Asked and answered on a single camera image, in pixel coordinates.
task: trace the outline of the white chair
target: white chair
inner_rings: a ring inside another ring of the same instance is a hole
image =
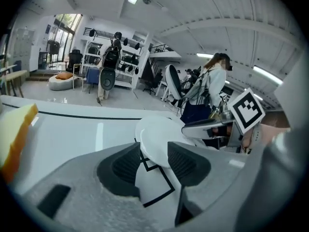
[[[75,71],[73,71],[73,90],[74,90],[74,77],[76,77],[76,78],[78,78],[79,80],[82,81],[82,92],[83,92],[83,90],[84,90],[84,78],[86,76],[86,73],[83,72],[83,66],[81,64],[74,64],[73,65],[74,70],[75,70],[75,68],[78,68],[78,67],[80,67],[78,74],[75,74]]]

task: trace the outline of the dark skirt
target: dark skirt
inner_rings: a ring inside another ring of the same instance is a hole
[[[192,105],[188,101],[183,110],[181,120],[183,123],[196,122],[203,119],[208,119],[211,114],[211,107],[205,105]]]

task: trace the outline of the orange pillow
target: orange pillow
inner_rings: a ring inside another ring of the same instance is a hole
[[[59,74],[56,76],[56,79],[67,80],[67,79],[71,78],[72,76],[73,76],[72,73],[69,73],[69,72],[62,72],[62,73],[59,73]]]

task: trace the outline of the ceiling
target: ceiling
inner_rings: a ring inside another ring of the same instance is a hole
[[[24,6],[41,15],[81,13],[152,32],[197,67],[206,61],[197,52],[225,52],[234,66],[228,72],[230,86],[239,91],[251,87],[264,107],[279,107],[273,94],[277,85],[252,69],[257,65],[283,79],[302,52],[304,37],[280,0],[150,1],[28,0]]]

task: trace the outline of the orange sponge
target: orange sponge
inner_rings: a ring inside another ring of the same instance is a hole
[[[0,120],[0,170],[6,183],[11,182],[18,171],[28,127],[37,113],[36,104],[26,105],[7,112]]]

